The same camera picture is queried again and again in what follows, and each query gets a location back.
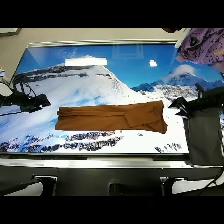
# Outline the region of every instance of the table top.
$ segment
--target table top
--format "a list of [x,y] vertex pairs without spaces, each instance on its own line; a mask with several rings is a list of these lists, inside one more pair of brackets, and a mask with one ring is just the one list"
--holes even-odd
[[[188,101],[195,99],[197,82],[206,89],[224,86],[224,82],[214,68],[179,63],[176,55],[174,44],[168,43],[26,48],[15,76],[25,76],[35,94],[45,94],[51,105],[33,113],[1,116],[0,152],[188,153],[182,118],[168,106],[180,96]],[[65,66],[65,59],[70,58],[106,58],[107,65]],[[166,134],[143,130],[54,130],[61,106],[157,100],[164,103]],[[17,105],[0,107],[0,114],[17,111]]]

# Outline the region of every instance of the silver metal bar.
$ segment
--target silver metal bar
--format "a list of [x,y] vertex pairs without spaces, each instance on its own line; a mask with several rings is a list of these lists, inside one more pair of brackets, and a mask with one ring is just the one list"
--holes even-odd
[[115,39],[115,40],[80,40],[80,41],[53,41],[29,43],[27,47],[52,47],[74,45],[108,45],[108,44],[176,44],[177,39]]
[[152,160],[29,160],[0,159],[1,166],[51,167],[51,168],[193,168],[184,161]]

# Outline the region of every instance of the floor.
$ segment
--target floor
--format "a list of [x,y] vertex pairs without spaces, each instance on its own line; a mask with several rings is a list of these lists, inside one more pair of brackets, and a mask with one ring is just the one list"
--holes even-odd
[[162,28],[22,28],[15,36],[0,37],[0,67],[11,78],[29,43],[69,40],[178,39],[181,31]]

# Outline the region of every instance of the table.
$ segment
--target table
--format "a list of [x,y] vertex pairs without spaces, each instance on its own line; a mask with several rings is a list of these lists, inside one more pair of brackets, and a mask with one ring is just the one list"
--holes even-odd
[[[51,106],[0,117],[0,152],[31,154],[185,154],[182,118],[172,100],[197,97],[194,84],[222,86],[209,66],[179,63],[175,41],[123,40],[36,43],[26,48],[15,76],[25,76]],[[106,58],[107,65],[65,66],[68,58]],[[60,106],[123,105],[162,100],[166,134],[146,131],[55,131]],[[0,114],[20,111],[2,106]]]

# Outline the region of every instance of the brown towel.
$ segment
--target brown towel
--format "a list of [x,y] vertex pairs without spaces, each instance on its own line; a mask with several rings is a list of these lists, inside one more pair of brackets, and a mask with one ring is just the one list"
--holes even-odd
[[147,130],[163,134],[167,130],[162,101],[122,106],[60,107],[58,115],[56,130]]

